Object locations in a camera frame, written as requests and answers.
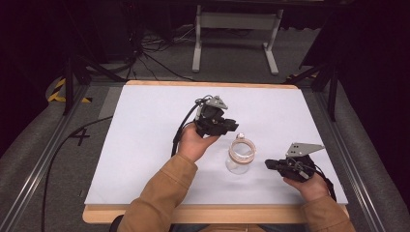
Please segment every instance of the clear jar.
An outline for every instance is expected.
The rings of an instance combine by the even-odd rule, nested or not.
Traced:
[[[243,133],[239,133],[229,147],[228,158],[225,162],[226,168],[234,174],[244,174],[248,172],[255,154],[254,144],[245,138]]]

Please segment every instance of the metal stand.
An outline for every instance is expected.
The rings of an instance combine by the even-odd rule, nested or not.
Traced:
[[[283,10],[278,10],[276,14],[229,14],[229,13],[209,13],[202,12],[201,6],[196,8],[196,43],[193,52],[192,71],[199,72],[201,61],[201,28],[234,28],[252,30],[271,30],[271,39],[263,44],[263,49],[268,60],[271,74],[278,74],[278,66],[272,53],[275,37],[278,33]]]
[[[67,115],[73,107],[74,87],[73,77],[78,80],[80,85],[89,85],[91,82],[91,75],[88,73],[86,66],[90,66],[97,72],[106,75],[115,82],[126,82],[127,80],[105,69],[99,64],[88,60],[82,56],[69,57],[66,62],[64,76],[66,78],[66,108],[63,115]]]
[[[337,94],[337,82],[338,82],[338,73],[337,66],[330,64],[322,64],[317,67],[313,67],[305,72],[302,72],[298,75],[291,76],[292,78],[286,80],[282,84],[296,84],[299,81],[312,76],[313,74],[318,73],[316,78],[311,84],[311,89],[315,92],[323,91],[325,86],[330,81],[330,90],[328,98],[328,113],[332,121],[336,121],[335,117],[335,104],[336,104],[336,94]]]

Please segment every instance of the person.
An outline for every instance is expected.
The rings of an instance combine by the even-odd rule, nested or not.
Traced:
[[[196,133],[195,124],[187,125],[182,132],[177,154],[133,200],[117,231],[167,232],[172,213],[184,200],[198,169],[195,162],[218,139],[218,136],[202,138]],[[320,176],[315,174],[304,183],[286,178],[284,182],[297,189],[306,200],[302,211],[311,231],[355,231],[349,217],[329,195],[326,183]]]

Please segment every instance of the gray carpet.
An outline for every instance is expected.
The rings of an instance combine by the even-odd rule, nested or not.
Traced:
[[[301,72],[298,69],[300,62],[316,35],[317,31],[309,30],[278,32],[274,45],[274,55],[279,68],[278,76],[270,75],[261,49],[261,44],[265,38],[269,37],[264,32],[251,32],[244,37],[224,31],[206,33],[202,40],[203,52],[199,73],[190,71],[194,45],[192,41],[149,54],[174,72],[199,81],[280,83],[288,75]],[[141,59],[157,79],[181,80],[152,60]],[[130,79],[154,79],[152,73],[141,62],[137,62],[133,70],[135,76],[131,73]],[[119,74],[125,77],[127,71]],[[301,82],[302,85],[308,83],[309,81]],[[107,78],[95,77],[85,96],[93,98],[93,101],[81,103],[78,106],[64,131],[64,136],[86,123],[112,115],[120,90],[121,86],[109,82]],[[304,89],[304,95],[337,175],[345,187],[349,200],[348,211],[357,231],[376,231],[371,229],[366,219],[363,203],[352,186],[341,158],[342,153],[326,119],[327,115],[321,110],[318,94]],[[49,107],[27,127],[0,159],[0,218],[2,221],[12,208],[25,180],[29,177],[61,120],[63,110],[62,102],[51,102]],[[385,231],[410,231],[410,218],[405,204],[340,86],[336,116],[336,126],[360,170]],[[80,146],[78,146],[78,139],[69,139],[58,153],[49,180],[45,231],[108,231],[109,225],[87,224],[82,220],[81,215],[84,209],[83,202],[98,163],[109,124],[110,121],[107,120],[87,127],[89,138],[85,138]],[[17,221],[15,231],[40,231],[43,191],[44,179]]]

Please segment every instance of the hand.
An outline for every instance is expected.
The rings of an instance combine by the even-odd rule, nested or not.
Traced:
[[[202,138],[196,133],[196,125],[190,123],[182,131],[181,141],[178,145],[178,153],[196,162],[204,155],[206,149],[219,138],[219,136]]]
[[[310,180],[303,183],[285,177],[283,178],[283,181],[289,186],[297,189],[307,202],[329,195],[328,186],[326,185],[325,180],[323,180],[323,178],[317,173],[314,173]]]

